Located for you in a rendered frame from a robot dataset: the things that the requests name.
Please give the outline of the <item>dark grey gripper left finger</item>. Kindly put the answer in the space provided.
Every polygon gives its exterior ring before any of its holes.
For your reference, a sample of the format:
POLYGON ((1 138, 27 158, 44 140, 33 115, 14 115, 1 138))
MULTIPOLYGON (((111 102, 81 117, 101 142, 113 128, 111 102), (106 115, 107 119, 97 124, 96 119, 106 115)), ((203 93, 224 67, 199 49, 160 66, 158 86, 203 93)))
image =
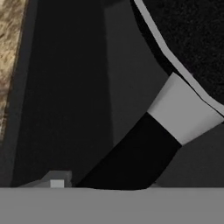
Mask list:
POLYGON ((49 171, 43 178, 22 185, 22 188, 67 188, 72 186, 70 171, 49 171))

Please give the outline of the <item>black pan with grey rim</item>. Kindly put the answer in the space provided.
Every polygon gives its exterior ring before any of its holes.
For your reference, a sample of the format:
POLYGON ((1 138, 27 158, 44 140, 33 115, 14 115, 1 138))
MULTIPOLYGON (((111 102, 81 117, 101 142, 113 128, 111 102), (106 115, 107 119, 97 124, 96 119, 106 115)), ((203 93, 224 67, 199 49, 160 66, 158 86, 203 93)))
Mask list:
POLYGON ((168 79, 147 111, 78 183, 143 190, 179 149, 224 123, 224 0, 129 0, 168 79))

